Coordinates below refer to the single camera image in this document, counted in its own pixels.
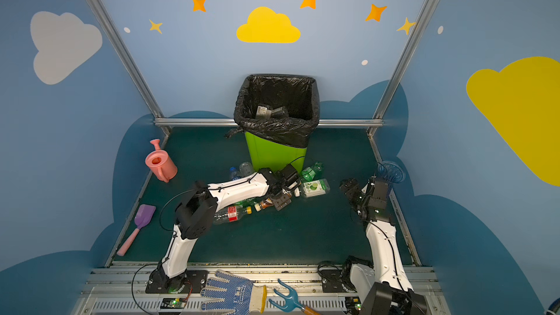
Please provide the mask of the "green sprite bottle yellow cap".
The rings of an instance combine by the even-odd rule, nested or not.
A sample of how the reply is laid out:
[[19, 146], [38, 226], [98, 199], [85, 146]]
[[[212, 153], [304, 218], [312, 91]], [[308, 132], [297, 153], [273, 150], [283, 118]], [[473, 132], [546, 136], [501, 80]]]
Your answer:
[[238, 203], [235, 203], [234, 206], [237, 206], [237, 207], [251, 206], [251, 207], [253, 207], [255, 204], [258, 204], [259, 202], [260, 202], [259, 198], [251, 198], [251, 199], [246, 199], [246, 200], [240, 201]]

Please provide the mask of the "red label yellow cap bottle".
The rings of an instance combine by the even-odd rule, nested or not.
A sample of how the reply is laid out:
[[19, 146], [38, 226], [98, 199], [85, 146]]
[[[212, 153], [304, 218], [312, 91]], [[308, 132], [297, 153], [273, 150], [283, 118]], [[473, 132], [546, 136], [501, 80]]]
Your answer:
[[214, 215], [214, 224], [224, 224], [239, 221], [241, 218], [251, 215], [251, 207], [240, 207], [240, 206], [230, 206], [220, 211], [217, 211]]

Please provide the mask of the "blue label bottle blue cap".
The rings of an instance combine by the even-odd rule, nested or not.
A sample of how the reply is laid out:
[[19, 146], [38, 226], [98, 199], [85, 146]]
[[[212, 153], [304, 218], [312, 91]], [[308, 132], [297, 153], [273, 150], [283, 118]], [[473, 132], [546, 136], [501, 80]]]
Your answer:
[[239, 170], [236, 167], [230, 167], [230, 180], [237, 180], [240, 179], [241, 175], [239, 173]]

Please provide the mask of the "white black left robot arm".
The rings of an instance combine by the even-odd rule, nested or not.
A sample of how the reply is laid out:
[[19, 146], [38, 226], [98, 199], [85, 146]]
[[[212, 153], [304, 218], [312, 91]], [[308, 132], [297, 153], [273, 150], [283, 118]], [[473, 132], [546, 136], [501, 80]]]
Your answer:
[[181, 293], [188, 282], [188, 260], [197, 240], [209, 231], [216, 212], [250, 198], [279, 198], [293, 194], [301, 185], [300, 175], [288, 164], [273, 172], [264, 168], [230, 182], [196, 182], [194, 193], [175, 209], [171, 242], [162, 261], [151, 272], [146, 293]]

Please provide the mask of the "green plastic bin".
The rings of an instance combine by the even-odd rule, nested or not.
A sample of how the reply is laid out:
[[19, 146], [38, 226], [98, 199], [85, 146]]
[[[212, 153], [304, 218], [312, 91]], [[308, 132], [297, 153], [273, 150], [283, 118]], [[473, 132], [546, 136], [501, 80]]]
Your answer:
[[291, 164], [297, 172], [303, 170], [307, 153], [306, 148], [277, 144], [273, 141], [257, 137], [249, 132], [245, 133], [245, 138], [252, 166], [256, 171], [270, 168], [275, 172], [282, 170], [287, 164]]

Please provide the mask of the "black bin liner bag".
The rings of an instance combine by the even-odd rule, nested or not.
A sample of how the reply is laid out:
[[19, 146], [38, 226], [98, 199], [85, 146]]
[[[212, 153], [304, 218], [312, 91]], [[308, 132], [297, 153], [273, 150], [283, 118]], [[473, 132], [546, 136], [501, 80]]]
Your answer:
[[[268, 120], [255, 119], [259, 104], [273, 109]], [[305, 148], [319, 124], [320, 100], [313, 77], [291, 74], [251, 74], [244, 80], [234, 109], [237, 128], [227, 138], [240, 132], [277, 144]]]

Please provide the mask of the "orange tea bottle white cap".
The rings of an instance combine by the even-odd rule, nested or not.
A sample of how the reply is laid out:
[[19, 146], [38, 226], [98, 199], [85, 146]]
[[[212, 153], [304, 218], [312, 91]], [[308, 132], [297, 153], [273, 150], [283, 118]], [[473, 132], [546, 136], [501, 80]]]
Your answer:
[[273, 207], [273, 206], [274, 206], [274, 202], [270, 198], [264, 199], [261, 202], [254, 204], [254, 208], [256, 211], [262, 211], [266, 208]]

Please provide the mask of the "lime label square bottle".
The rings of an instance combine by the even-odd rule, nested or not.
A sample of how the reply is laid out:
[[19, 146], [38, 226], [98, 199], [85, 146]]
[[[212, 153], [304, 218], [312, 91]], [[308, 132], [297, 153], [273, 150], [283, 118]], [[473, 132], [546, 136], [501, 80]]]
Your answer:
[[326, 179], [318, 179], [311, 182], [303, 182], [295, 189], [296, 197], [311, 198], [326, 195], [330, 192], [330, 185]]

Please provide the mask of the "clear crushed bottle white cap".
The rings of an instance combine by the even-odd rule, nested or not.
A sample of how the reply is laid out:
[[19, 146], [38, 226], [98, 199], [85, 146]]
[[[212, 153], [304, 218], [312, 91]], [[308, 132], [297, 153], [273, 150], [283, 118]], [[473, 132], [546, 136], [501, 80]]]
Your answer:
[[255, 169], [251, 162], [243, 162], [239, 166], [239, 175], [240, 177], [246, 177], [253, 175], [255, 173]]

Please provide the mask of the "blue white knitted glove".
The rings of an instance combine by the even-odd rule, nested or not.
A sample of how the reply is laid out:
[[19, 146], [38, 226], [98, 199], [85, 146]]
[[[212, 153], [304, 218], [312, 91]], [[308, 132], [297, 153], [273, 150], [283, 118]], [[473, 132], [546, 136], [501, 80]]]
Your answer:
[[218, 269], [201, 290], [201, 311], [219, 314], [262, 314], [267, 289], [247, 278]]

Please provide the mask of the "teal garden hand rake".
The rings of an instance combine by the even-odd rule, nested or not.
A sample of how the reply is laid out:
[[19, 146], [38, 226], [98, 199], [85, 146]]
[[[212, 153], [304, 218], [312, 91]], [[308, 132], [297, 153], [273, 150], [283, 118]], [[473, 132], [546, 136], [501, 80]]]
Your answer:
[[278, 283], [288, 290], [288, 294], [285, 295], [283, 293], [280, 293], [280, 291], [274, 288], [274, 293], [284, 300], [284, 304], [281, 305], [275, 302], [274, 300], [269, 300], [268, 302], [272, 306], [286, 313], [292, 312], [295, 309], [299, 309], [305, 315], [320, 315], [320, 313], [317, 312], [316, 310], [312, 309], [309, 306], [304, 306], [303, 304], [300, 303], [298, 299], [298, 294], [293, 287], [290, 287], [290, 285], [286, 284], [281, 279], [278, 279]]

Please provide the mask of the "pink plastic watering can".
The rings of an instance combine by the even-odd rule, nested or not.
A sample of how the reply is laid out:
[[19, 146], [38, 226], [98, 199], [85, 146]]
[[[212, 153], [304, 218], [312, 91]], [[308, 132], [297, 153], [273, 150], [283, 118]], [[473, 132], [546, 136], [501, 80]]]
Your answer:
[[150, 143], [154, 150], [145, 158], [145, 164], [160, 181], [169, 183], [177, 175], [178, 168], [169, 153], [161, 149], [159, 139], [153, 139]]

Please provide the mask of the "purple pink toy shovel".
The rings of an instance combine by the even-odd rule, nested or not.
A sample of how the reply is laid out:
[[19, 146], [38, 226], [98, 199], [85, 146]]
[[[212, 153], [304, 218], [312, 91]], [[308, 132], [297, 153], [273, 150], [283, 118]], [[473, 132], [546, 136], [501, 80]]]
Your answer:
[[142, 204], [139, 206], [134, 217], [134, 224], [136, 227], [131, 235], [122, 244], [122, 246], [118, 249], [117, 256], [122, 257], [126, 254], [126, 252], [128, 252], [132, 243], [134, 243], [134, 240], [138, 236], [140, 230], [143, 229], [143, 227], [146, 227], [151, 222], [155, 211], [156, 207], [152, 205]]

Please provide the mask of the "left green circuit board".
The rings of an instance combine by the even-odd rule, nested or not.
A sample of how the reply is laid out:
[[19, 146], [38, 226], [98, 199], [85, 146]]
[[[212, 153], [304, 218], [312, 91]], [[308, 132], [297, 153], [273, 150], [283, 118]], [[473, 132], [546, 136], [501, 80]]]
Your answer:
[[164, 298], [160, 305], [160, 310], [182, 310], [187, 305], [186, 298]]

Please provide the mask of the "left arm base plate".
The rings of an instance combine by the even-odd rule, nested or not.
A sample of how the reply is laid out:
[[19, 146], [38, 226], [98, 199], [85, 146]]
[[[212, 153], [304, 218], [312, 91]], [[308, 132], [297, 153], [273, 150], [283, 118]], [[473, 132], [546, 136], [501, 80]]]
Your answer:
[[147, 294], [200, 293], [206, 286], [208, 271], [188, 271], [169, 278], [163, 270], [156, 269], [150, 274], [145, 292]]

